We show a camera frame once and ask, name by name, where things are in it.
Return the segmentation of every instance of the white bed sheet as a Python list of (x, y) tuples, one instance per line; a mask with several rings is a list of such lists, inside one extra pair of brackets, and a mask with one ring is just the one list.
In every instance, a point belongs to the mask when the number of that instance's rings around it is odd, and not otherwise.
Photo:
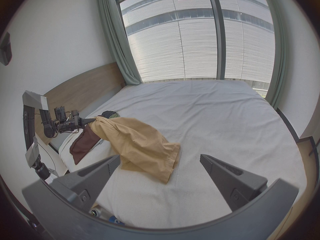
[[(302, 158), (276, 111), (242, 81), (177, 81), (127, 86), (88, 117), (117, 111), (155, 127), (169, 142), (180, 142), (179, 163), (167, 184), (146, 173), (118, 167), (97, 203), (127, 225), (175, 228), (220, 218), (231, 212), (199, 162), (208, 154), (268, 179), (282, 178), (304, 192)], [(108, 141), (74, 165), (69, 148), (59, 149), (73, 172), (115, 154)]]

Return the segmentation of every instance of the tan clothing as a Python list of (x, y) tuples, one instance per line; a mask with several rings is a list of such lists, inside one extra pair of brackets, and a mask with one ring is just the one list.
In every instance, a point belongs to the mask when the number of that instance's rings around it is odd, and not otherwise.
[(122, 169), (144, 171), (167, 183), (180, 143), (170, 143), (157, 129), (135, 118), (97, 116), (91, 130), (120, 154)]

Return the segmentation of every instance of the green cloth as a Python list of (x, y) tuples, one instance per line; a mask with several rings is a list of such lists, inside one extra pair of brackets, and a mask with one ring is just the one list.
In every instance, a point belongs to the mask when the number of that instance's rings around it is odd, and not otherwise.
[(127, 85), (142, 83), (115, 0), (98, 0), (102, 29), (111, 52)]

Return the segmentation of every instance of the maroon cloth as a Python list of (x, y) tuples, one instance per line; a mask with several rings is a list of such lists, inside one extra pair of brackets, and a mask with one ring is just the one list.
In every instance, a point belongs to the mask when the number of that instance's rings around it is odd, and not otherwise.
[(100, 137), (91, 130), (89, 125), (86, 125), (70, 147), (70, 154), (73, 156), (74, 164), (77, 165), (99, 140)]

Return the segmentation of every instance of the glass pane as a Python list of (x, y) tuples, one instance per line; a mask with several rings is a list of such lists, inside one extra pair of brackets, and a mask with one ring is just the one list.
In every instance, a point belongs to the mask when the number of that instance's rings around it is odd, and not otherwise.
[(120, 8), (144, 82), (216, 78), (217, 38), (210, 0), (125, 0)]
[(241, 79), (265, 97), (275, 36), (266, 0), (219, 0), (226, 30), (226, 79)]

